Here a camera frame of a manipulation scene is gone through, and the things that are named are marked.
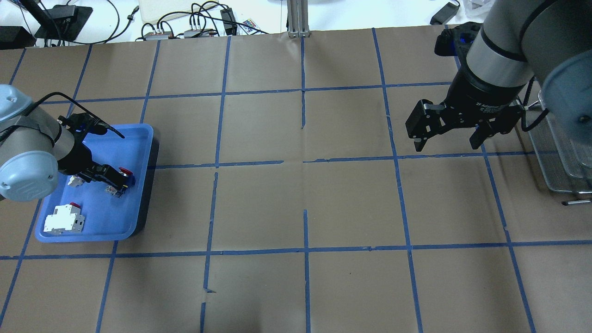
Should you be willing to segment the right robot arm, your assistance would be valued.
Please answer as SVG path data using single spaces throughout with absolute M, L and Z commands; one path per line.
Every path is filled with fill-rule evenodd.
M 519 93 L 537 79 L 541 116 L 553 114 L 569 139 L 591 144 L 591 2 L 497 0 L 481 24 L 446 28 L 436 38 L 438 56 L 456 56 L 460 68 L 447 95 L 435 104 L 421 99 L 405 127 L 414 149 L 454 129 L 473 128 L 472 149 L 517 124 L 527 107 Z

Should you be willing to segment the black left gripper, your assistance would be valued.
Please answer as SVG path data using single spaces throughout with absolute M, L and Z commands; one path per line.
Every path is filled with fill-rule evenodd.
M 91 150 L 82 142 L 75 142 L 70 152 L 58 160 L 58 171 L 65 175 L 80 177 L 85 183 L 92 181 L 109 183 L 105 187 L 105 192 L 114 197 L 121 197 L 125 193 L 126 184 L 132 184 L 132 172 L 129 169 L 121 167 L 115 169 L 108 165 L 97 164 L 92 159 Z

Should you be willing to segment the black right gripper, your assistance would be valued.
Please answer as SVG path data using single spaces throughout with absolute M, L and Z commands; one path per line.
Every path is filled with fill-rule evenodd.
M 405 122 L 407 135 L 416 152 L 428 139 L 453 129 L 474 128 L 469 138 L 473 150 L 496 134 L 505 135 L 517 124 L 521 109 L 518 94 L 525 83 L 505 87 L 478 78 L 469 69 L 460 69 L 439 104 L 421 99 Z

